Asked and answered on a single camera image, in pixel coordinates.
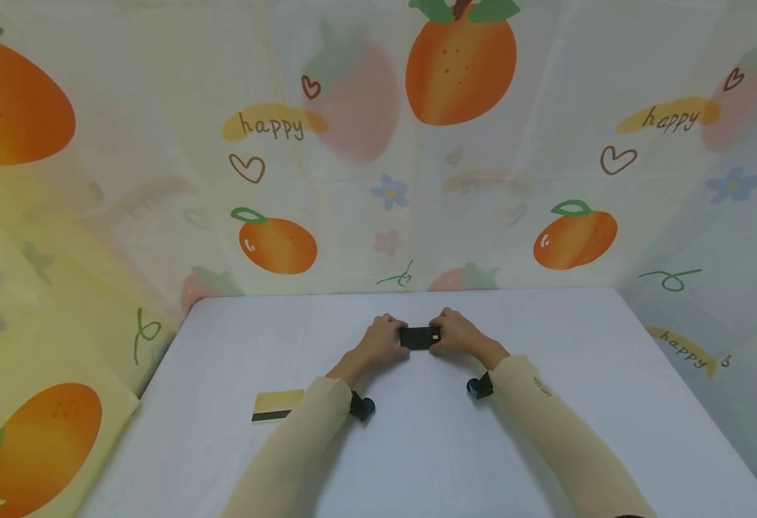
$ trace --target blue flower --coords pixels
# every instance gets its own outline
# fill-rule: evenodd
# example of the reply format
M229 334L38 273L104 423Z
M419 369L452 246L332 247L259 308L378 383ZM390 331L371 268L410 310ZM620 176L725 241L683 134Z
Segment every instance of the blue flower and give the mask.
M394 203L400 207L410 205L410 200L407 200L407 184L395 181L387 173L381 176L381 185L370 187L370 194L384 200L385 211L393 208Z
M750 191L757 187L757 176L744 176L744 168L732 168L727 173L727 178L711 178L707 181L707 187L717 191L712 197L712 205L717 205L726 198L746 201L750 198Z

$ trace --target table surface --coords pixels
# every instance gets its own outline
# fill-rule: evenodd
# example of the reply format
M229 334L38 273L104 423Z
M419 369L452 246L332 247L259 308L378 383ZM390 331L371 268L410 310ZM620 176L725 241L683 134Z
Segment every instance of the table surface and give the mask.
M277 426L250 422L257 393L308 386L375 315L419 327L444 306L529 355L658 516L757 517L753 474L610 288L200 301L78 516L219 517ZM312 476L307 508L324 518L573 517L495 398L467 397L468 378L483 372L475 360L419 351L358 387L376 414L348 419Z

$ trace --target person's right hand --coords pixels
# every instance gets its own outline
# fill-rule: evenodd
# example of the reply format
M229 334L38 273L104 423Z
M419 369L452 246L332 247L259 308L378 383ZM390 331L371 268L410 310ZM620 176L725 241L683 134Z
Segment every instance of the person's right hand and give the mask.
M462 313L454 311L450 307L442 310L442 313L434 318L430 325L442 329L442 339L431 345L429 349L432 355L444 353L470 354L480 360L488 371L494 370L499 361L510 356L508 351L502 347L502 344L488 338Z

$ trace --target beige arm sleeve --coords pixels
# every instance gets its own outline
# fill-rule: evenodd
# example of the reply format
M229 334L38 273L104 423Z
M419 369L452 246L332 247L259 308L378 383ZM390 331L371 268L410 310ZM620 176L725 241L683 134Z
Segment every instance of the beige arm sleeve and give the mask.
M596 432L543 383L525 355L491 372L494 397L557 475L579 518L655 518L640 489Z
M350 413L350 387L319 377L247 465L222 518L287 518L319 459Z

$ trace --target fabric backdrop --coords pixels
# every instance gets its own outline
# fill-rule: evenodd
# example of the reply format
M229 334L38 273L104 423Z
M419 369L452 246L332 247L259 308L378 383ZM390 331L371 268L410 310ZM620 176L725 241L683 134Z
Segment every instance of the fabric backdrop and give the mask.
M757 475L757 0L0 0L2 517L204 296L606 285Z

